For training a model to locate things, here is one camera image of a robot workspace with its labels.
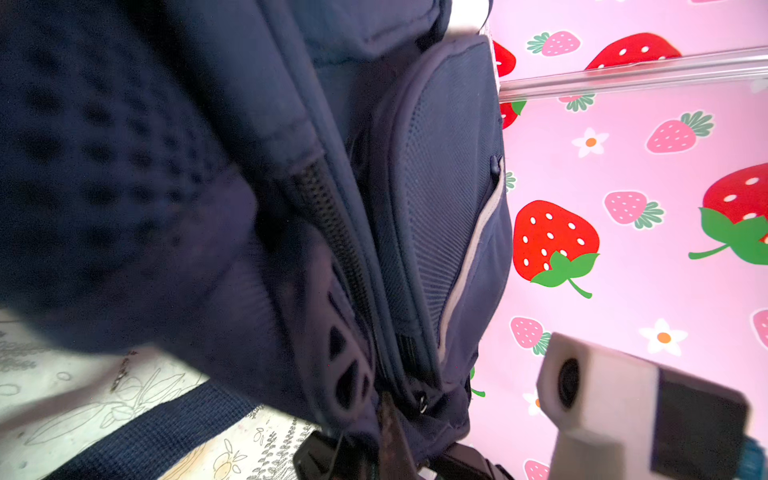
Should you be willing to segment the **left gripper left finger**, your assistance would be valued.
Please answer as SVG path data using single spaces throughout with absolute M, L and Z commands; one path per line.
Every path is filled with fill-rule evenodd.
M 360 450 L 345 437 L 313 431 L 293 456 L 300 480 L 354 480 L 360 478 Z

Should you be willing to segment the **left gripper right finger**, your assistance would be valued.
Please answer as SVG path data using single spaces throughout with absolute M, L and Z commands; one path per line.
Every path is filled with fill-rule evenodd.
M 398 409 L 389 392 L 381 395 L 377 418 L 380 426 L 378 478 L 419 480 L 416 463 L 398 419 Z

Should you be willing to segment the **navy blue student backpack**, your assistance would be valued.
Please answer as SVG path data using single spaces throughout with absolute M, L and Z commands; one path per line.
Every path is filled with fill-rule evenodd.
M 5 1 L 1 311 L 57 350 L 204 374 L 44 478 L 159 479 L 258 406 L 378 478 L 463 444 L 512 231 L 491 3 Z

